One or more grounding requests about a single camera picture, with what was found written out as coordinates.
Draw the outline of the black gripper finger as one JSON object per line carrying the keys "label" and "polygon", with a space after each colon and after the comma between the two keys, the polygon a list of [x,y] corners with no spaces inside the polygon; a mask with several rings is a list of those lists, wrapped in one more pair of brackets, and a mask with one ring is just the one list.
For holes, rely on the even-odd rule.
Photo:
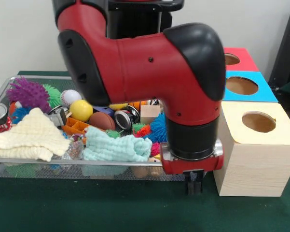
{"label": "black gripper finger", "polygon": [[185,172],[185,188],[187,195],[194,195],[194,182],[190,172]]}
{"label": "black gripper finger", "polygon": [[197,171],[196,178],[194,180],[194,190],[196,194],[202,193],[203,190],[203,178],[204,178],[204,171]]}

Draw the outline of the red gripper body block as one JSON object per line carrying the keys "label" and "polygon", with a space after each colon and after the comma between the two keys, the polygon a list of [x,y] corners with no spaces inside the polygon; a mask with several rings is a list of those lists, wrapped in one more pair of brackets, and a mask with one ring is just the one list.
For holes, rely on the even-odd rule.
{"label": "red gripper body block", "polygon": [[220,170],[224,164],[224,150],[220,139],[216,140],[213,153],[204,159],[179,159],[171,154],[168,143],[160,144],[160,157],[163,170],[166,174],[183,174],[199,170],[211,172]]}

